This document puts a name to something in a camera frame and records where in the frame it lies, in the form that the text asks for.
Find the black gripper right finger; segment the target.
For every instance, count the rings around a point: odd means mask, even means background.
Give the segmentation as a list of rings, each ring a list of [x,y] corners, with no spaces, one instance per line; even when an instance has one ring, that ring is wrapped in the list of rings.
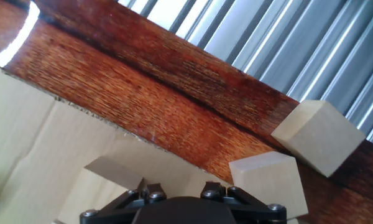
[[[206,182],[200,198],[225,205],[239,222],[287,224],[285,206],[278,203],[267,205],[240,187],[226,188],[219,182]]]

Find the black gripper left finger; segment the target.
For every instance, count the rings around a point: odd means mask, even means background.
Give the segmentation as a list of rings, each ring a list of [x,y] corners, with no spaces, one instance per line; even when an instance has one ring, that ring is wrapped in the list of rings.
[[[132,223],[144,206],[167,199],[161,184],[149,184],[142,190],[127,190],[102,209],[89,209],[80,214],[80,224]]]

